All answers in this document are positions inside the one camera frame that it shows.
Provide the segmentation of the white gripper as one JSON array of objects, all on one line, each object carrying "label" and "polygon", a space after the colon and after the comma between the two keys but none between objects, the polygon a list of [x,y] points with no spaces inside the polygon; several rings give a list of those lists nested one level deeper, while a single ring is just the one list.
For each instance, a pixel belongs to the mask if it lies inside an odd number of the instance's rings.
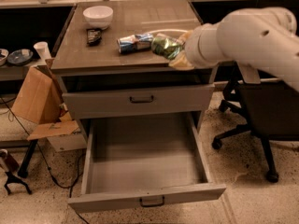
[{"label": "white gripper", "polygon": [[217,24],[204,24],[194,30],[182,34],[177,42],[185,44],[185,51],[181,51],[169,66],[188,71],[196,68],[210,68],[223,60],[223,53],[217,41]]}]

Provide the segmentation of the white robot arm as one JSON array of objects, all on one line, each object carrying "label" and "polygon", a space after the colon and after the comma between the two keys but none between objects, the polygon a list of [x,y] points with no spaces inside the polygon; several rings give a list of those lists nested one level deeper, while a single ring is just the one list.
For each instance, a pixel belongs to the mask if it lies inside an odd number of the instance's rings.
[{"label": "white robot arm", "polygon": [[216,24],[206,23],[184,34],[184,49],[169,66],[205,69],[235,61],[278,77],[299,91],[296,29],[296,18],[284,7],[239,9]]}]

